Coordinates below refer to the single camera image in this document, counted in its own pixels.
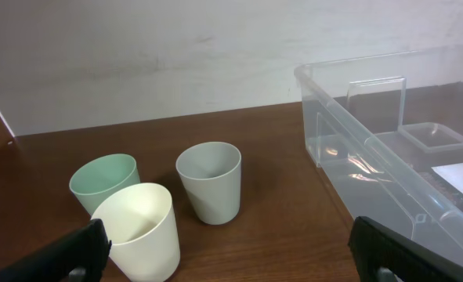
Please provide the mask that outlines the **grey plastic cup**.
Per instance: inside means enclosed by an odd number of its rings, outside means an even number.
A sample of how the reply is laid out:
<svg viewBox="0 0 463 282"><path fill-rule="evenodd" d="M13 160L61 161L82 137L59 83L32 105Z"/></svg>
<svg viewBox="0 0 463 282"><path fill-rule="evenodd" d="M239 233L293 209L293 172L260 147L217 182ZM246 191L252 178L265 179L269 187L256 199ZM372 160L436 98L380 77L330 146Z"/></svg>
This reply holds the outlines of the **grey plastic cup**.
<svg viewBox="0 0 463 282"><path fill-rule="evenodd" d="M197 217L209 225L233 220L241 206L241 152L224 142L200 143L175 163Z"/></svg>

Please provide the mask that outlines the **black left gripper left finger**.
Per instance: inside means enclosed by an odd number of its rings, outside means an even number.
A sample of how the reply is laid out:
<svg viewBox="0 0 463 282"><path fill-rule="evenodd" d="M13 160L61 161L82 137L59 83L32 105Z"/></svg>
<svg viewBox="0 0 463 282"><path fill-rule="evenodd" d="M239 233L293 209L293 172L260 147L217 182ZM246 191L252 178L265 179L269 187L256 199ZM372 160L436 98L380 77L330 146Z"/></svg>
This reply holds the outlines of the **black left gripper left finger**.
<svg viewBox="0 0 463 282"><path fill-rule="evenodd" d="M111 249L103 221L92 219L0 270L0 281L99 281Z"/></svg>

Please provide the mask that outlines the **cream white plastic cup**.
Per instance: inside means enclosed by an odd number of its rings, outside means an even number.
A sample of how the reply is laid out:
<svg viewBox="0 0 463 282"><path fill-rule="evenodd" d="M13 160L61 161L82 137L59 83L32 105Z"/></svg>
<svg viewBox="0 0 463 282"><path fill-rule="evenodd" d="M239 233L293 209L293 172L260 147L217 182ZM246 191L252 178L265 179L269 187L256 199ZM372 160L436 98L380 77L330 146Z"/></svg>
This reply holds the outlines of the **cream white plastic cup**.
<svg viewBox="0 0 463 282"><path fill-rule="evenodd" d="M140 183L109 196L92 214L111 241L109 257L131 281L165 281L180 262L172 195Z"/></svg>

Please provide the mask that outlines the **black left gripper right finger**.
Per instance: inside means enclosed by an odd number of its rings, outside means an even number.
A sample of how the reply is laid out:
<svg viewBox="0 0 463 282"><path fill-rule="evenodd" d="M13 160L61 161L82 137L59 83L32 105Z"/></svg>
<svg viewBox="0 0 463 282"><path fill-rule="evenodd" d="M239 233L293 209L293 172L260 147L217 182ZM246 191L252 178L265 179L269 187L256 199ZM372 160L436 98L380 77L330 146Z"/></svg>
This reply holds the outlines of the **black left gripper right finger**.
<svg viewBox="0 0 463 282"><path fill-rule="evenodd" d="M367 216L353 222L349 249L361 281L463 281L463 267Z"/></svg>

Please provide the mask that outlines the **mint green plastic cup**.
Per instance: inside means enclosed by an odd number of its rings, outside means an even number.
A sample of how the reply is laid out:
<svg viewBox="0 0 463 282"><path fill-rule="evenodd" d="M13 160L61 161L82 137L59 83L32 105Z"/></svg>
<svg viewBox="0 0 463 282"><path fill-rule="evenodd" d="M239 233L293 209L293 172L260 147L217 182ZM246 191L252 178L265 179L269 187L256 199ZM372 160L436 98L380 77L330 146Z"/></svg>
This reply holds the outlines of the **mint green plastic cup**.
<svg viewBox="0 0 463 282"><path fill-rule="evenodd" d="M136 159L128 154L110 154L80 167L71 176L69 188L82 207L93 215L110 195L139 183Z"/></svg>

